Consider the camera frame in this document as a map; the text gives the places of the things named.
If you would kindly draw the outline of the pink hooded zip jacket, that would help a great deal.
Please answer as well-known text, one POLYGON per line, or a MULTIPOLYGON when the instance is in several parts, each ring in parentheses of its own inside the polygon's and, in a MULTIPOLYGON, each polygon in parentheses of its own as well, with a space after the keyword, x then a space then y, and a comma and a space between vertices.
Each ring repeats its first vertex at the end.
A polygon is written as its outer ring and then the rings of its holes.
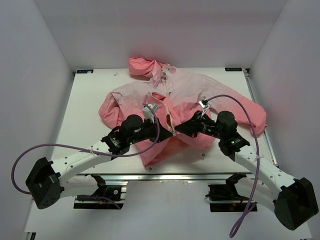
POLYGON ((156 116, 173 136, 140 155, 145 167, 189 147, 205 151, 211 148, 213 137, 200 134, 191 138, 174 130, 202 110, 198 103, 202 97, 214 98, 209 103, 216 113, 229 111, 238 123, 252 124, 258 136, 267 128, 267 114, 262 106, 206 75, 137 56, 129 58, 128 70, 131 75, 148 80, 136 80, 109 92, 98 114, 103 123, 113 129, 130 115, 142 117, 143 104, 158 105, 156 116))

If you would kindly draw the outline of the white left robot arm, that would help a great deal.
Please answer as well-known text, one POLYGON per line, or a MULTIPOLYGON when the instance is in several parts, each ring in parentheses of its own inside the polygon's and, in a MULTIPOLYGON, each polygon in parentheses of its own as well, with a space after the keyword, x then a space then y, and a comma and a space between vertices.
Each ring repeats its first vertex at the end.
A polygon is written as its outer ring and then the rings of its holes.
POLYGON ((172 135, 158 119, 143 120, 138 115, 130 115, 89 149, 51 161, 45 157, 37 160, 25 181, 26 186, 40 210, 52 206, 60 198, 70 196, 113 202, 114 191, 108 190, 99 174, 83 175, 82 172, 123 156, 133 144, 142 141, 160 143, 172 135))

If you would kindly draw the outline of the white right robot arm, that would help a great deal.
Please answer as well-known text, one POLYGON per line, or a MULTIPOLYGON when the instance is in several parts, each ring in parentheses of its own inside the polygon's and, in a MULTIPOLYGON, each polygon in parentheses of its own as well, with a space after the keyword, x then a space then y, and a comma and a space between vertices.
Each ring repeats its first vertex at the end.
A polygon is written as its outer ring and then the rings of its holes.
POLYGON ((221 152, 261 181, 254 185, 254 180, 246 174, 233 174, 225 181, 225 192, 229 198, 249 198, 254 191, 252 200, 275 213, 279 222, 292 231, 318 214, 312 183, 304 177, 297 179, 264 157, 259 157, 250 143, 237 132, 237 127, 235 117, 229 111, 220 112, 216 120, 196 111, 190 120, 176 126, 175 130, 192 138, 204 134, 219 139, 221 152))

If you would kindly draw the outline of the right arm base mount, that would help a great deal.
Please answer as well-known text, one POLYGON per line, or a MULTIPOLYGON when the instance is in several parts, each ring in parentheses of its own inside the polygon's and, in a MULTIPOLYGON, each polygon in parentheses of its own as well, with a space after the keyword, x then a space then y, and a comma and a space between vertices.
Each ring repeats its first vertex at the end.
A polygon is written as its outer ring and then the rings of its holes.
POLYGON ((209 200, 211 213, 241 213, 244 212, 248 203, 249 194, 239 195, 236 183, 247 177, 244 173, 235 173, 225 180, 223 184, 209 184, 208 193, 205 197, 209 200))

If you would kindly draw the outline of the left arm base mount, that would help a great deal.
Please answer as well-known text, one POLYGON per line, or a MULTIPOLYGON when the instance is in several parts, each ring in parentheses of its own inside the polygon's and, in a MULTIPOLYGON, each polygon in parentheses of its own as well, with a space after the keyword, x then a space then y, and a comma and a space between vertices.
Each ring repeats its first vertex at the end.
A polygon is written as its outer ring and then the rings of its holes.
POLYGON ((127 181, 109 180, 99 174, 77 175, 74 209, 121 210, 126 199, 127 181))

